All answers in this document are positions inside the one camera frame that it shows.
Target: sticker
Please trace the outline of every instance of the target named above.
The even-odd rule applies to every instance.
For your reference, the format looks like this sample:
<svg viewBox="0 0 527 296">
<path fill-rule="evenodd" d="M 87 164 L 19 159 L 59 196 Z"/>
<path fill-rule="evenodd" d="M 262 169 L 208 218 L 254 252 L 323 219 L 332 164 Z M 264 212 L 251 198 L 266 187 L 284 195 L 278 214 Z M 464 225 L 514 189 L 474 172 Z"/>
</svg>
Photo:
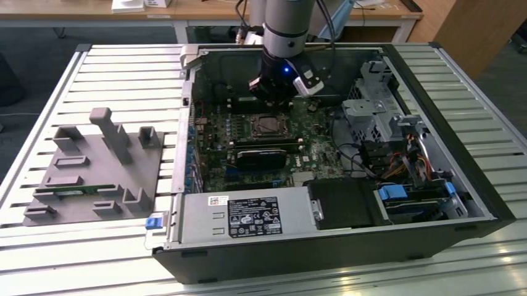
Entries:
<svg viewBox="0 0 527 296">
<path fill-rule="evenodd" d="M 282 233 L 279 200 L 275 197 L 228 200 L 230 236 L 267 236 Z"/>
<path fill-rule="evenodd" d="M 83 194 L 84 194 L 84 192 L 80 190 L 55 192 L 55 195 L 58 195 L 58 196 L 83 195 Z"/>
<path fill-rule="evenodd" d="M 150 14 L 147 15 L 147 18 L 150 19 L 170 19 L 170 15 L 163 15 L 163 14 Z"/>
<path fill-rule="evenodd" d="M 210 196 L 208 197 L 208 205 L 227 205 L 228 201 L 230 201 L 230 196 L 228 195 Z"/>
</svg>

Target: green circuit board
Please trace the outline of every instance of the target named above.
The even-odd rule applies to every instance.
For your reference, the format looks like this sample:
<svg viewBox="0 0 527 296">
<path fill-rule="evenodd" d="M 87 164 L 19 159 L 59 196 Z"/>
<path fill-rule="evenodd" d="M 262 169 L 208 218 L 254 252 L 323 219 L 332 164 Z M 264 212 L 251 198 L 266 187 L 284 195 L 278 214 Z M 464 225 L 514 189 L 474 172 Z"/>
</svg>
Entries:
<svg viewBox="0 0 527 296">
<path fill-rule="evenodd" d="M 328 136 L 328 109 L 308 110 L 310 101 L 294 99 L 288 113 L 274 115 L 234 115 L 228 110 L 215 110 L 207 116 L 199 138 L 202 155 L 203 186 L 206 192 L 228 191 L 243 188 L 243 184 L 260 184 L 267 187 L 292 187 L 292 174 L 310 171 L 315 178 L 338 178 L 344 175 L 342 162 Z M 279 170 L 240 172 L 230 164 L 232 139 L 252 141 L 256 118 L 271 116 L 280 124 L 280 137 L 302 138 L 299 153 L 287 154 L 286 166 Z"/>
</svg>

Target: blue latch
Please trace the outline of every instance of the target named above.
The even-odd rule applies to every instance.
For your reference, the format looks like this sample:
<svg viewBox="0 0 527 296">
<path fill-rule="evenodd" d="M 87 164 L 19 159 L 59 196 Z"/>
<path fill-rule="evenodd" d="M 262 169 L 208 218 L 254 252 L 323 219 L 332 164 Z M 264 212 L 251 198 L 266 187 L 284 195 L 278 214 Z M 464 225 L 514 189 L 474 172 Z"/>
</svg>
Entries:
<svg viewBox="0 0 527 296">
<path fill-rule="evenodd" d="M 147 223 L 146 223 L 147 230 L 162 229 L 162 228 L 163 228 L 163 217 L 147 218 Z"/>
<path fill-rule="evenodd" d="M 447 188 L 448 194 L 454 195 L 455 194 L 454 184 L 447 182 L 447 183 L 444 183 L 444 187 Z"/>
<path fill-rule="evenodd" d="M 379 195 L 382 200 L 387 199 L 406 199 L 408 195 L 403 185 L 386 185 L 379 189 Z"/>
</svg>

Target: table leg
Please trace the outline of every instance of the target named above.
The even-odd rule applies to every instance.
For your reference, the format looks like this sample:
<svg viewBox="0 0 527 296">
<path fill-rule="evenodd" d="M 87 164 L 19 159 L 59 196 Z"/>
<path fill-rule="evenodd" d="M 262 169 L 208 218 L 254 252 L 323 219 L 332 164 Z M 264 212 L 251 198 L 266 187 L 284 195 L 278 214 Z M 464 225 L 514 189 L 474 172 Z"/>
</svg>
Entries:
<svg viewBox="0 0 527 296">
<path fill-rule="evenodd" d="M 396 29 L 392 42 L 404 43 L 408 40 L 408 36 L 412 32 L 416 20 L 404 20 L 399 28 Z"/>
<path fill-rule="evenodd" d="M 187 27 L 188 27 L 188 22 L 186 20 L 174 21 L 175 37 L 178 39 L 179 44 L 188 43 Z"/>
<path fill-rule="evenodd" d="M 52 28 L 52 31 L 55 32 L 55 35 L 58 36 L 59 39 L 63 39 L 66 37 L 66 28 Z"/>
</svg>

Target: white box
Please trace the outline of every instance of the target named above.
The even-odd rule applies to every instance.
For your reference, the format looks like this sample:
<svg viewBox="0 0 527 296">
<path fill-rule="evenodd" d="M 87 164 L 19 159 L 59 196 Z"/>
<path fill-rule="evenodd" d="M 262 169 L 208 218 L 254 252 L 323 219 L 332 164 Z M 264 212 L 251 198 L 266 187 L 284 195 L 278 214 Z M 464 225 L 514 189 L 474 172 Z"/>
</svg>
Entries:
<svg viewBox="0 0 527 296">
<path fill-rule="evenodd" d="M 142 0 L 114 0 L 112 13 L 146 11 L 146 4 Z"/>
<path fill-rule="evenodd" d="M 171 0 L 146 0 L 146 6 L 148 7 L 167 8 L 168 4 L 171 4 Z"/>
</svg>

